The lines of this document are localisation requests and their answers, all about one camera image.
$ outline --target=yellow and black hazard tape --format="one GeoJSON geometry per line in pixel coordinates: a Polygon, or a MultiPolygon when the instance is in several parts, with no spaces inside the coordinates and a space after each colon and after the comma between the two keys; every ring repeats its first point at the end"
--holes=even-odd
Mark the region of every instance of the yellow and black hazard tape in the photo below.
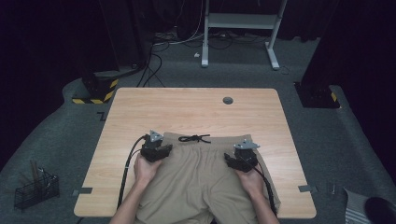
{"type": "Polygon", "coordinates": [[[72,101],[74,104],[77,105],[85,105],[85,104],[95,104],[95,105],[100,105],[100,104],[106,104],[108,101],[110,101],[111,97],[114,94],[114,90],[116,89],[117,83],[119,83],[118,79],[115,79],[110,83],[110,86],[108,90],[105,92],[106,95],[103,99],[98,99],[98,98],[73,98],[72,101]]]}

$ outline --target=hand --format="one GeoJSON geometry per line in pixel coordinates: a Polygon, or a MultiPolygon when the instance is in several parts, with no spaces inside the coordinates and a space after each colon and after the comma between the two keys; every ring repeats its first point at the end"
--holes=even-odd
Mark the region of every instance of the hand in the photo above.
{"type": "Polygon", "coordinates": [[[262,196],[264,181],[262,180],[262,176],[259,175],[259,173],[257,173],[254,169],[251,169],[247,173],[239,170],[235,170],[235,172],[241,180],[242,187],[250,196],[250,198],[262,196]]]}
{"type": "Polygon", "coordinates": [[[134,161],[135,183],[147,185],[157,174],[157,169],[163,161],[149,162],[139,154],[134,161]]]}

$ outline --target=handheld controller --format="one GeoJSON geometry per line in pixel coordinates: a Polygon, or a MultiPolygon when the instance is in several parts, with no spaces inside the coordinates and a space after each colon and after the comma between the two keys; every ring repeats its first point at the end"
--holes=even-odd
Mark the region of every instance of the handheld controller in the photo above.
{"type": "Polygon", "coordinates": [[[233,145],[233,147],[235,148],[233,153],[235,158],[224,153],[224,159],[229,167],[247,173],[259,163],[256,154],[253,152],[253,148],[258,148],[259,145],[245,139],[242,143],[233,145]]]}
{"type": "Polygon", "coordinates": [[[169,156],[172,145],[161,146],[162,135],[150,130],[149,135],[145,135],[145,140],[146,142],[143,144],[140,153],[147,161],[155,162],[169,156]]]}

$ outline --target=wire basket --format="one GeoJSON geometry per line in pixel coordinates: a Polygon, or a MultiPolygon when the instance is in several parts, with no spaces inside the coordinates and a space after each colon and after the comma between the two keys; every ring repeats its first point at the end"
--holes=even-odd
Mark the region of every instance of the wire basket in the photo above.
{"type": "Polygon", "coordinates": [[[59,197],[59,178],[44,173],[37,181],[15,189],[14,208],[28,208],[54,196],[59,197]]]}

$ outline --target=khaki shorts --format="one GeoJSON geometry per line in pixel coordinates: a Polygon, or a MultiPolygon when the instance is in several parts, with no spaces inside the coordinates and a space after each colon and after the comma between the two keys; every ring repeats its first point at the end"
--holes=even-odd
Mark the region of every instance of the khaki shorts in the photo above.
{"type": "MultiPolygon", "coordinates": [[[[209,224],[257,223],[256,214],[235,171],[228,167],[224,153],[233,157],[233,145],[251,140],[250,135],[236,137],[204,137],[206,141],[180,142],[183,136],[165,133],[162,145],[173,149],[145,191],[135,223],[209,224]]],[[[276,208],[277,197],[271,176],[256,150],[263,173],[271,183],[276,208]]],[[[264,195],[268,199],[264,185],[264,195]]]]}

